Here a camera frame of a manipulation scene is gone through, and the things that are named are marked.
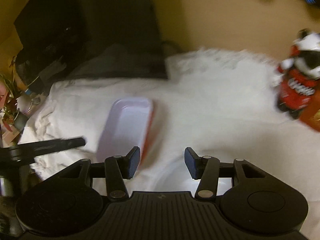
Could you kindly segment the cluttered items at left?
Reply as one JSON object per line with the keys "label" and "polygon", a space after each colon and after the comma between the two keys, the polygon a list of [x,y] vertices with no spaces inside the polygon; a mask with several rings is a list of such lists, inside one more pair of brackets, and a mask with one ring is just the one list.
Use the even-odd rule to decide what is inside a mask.
{"label": "cluttered items at left", "polygon": [[1,74],[1,143],[16,144],[33,113],[43,100],[44,84],[39,76],[32,77],[25,64],[16,65],[13,57],[11,74]]}

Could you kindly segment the panda figure cola bottle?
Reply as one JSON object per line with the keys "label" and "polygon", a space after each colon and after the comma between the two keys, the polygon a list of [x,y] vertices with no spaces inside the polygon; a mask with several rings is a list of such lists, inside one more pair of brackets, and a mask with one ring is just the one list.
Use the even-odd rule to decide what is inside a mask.
{"label": "panda figure cola bottle", "polygon": [[277,71],[281,77],[276,106],[297,120],[319,86],[319,33],[300,30],[290,57],[278,64]]}

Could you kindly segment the red rectangular tray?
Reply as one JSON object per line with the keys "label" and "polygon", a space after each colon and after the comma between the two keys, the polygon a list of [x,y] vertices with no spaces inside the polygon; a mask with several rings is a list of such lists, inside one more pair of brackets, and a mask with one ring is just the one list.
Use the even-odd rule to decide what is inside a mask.
{"label": "red rectangular tray", "polygon": [[151,137],[151,133],[152,133],[152,123],[153,123],[153,120],[155,117],[156,103],[154,100],[152,100],[151,102],[152,102],[152,111],[151,111],[151,114],[149,117],[148,130],[147,130],[145,141],[144,141],[144,148],[143,148],[143,150],[141,152],[141,156],[140,156],[140,163],[139,163],[140,166],[143,165],[143,163],[145,162],[146,157],[148,155],[148,150],[152,144],[150,137]]}

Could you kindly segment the white textured cloth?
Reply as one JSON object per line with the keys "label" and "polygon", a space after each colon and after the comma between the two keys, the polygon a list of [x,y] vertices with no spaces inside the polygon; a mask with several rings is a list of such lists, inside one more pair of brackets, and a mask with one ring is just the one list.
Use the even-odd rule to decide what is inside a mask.
{"label": "white textured cloth", "polygon": [[170,79],[72,80],[52,85],[21,142],[85,137],[86,146],[37,159],[46,179],[75,161],[94,159],[111,106],[129,96],[156,103],[151,146],[129,191],[152,191],[154,179],[185,148],[226,152],[289,184],[308,200],[302,233],[319,239],[319,133],[276,110],[276,63],[247,52],[198,50],[166,61]]}

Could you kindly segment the white round bowl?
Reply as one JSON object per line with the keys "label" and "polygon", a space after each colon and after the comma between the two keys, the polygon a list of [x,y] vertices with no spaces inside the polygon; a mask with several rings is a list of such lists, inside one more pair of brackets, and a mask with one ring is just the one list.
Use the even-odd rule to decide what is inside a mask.
{"label": "white round bowl", "polygon": [[[226,152],[202,152],[200,156],[216,157],[221,163],[233,163],[233,156]],[[200,180],[194,180],[185,163],[183,157],[179,157],[173,163],[168,164],[164,169],[164,172],[160,173],[157,180],[154,179],[152,183],[152,191],[156,192],[176,192],[176,191],[190,191],[192,196],[195,195],[196,189],[200,183]],[[227,190],[232,187],[231,178],[219,178],[217,187],[217,196],[223,195]]]}

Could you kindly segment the lavender rectangular plastic tray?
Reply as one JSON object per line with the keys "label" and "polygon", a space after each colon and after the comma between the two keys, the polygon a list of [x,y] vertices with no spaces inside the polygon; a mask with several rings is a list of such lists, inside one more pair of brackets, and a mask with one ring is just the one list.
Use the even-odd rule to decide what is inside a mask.
{"label": "lavender rectangular plastic tray", "polygon": [[97,162],[106,158],[126,155],[137,146],[143,153],[153,115],[153,101],[129,97],[114,102],[101,134]]}

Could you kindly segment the red quail eggs bag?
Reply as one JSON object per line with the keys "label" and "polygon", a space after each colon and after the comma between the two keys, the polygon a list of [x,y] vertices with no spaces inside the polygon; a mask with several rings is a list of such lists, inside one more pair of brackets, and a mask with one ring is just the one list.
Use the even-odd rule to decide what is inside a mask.
{"label": "red quail eggs bag", "polygon": [[319,97],[315,97],[313,101],[302,112],[299,120],[309,126],[310,128],[320,131],[319,124]]}

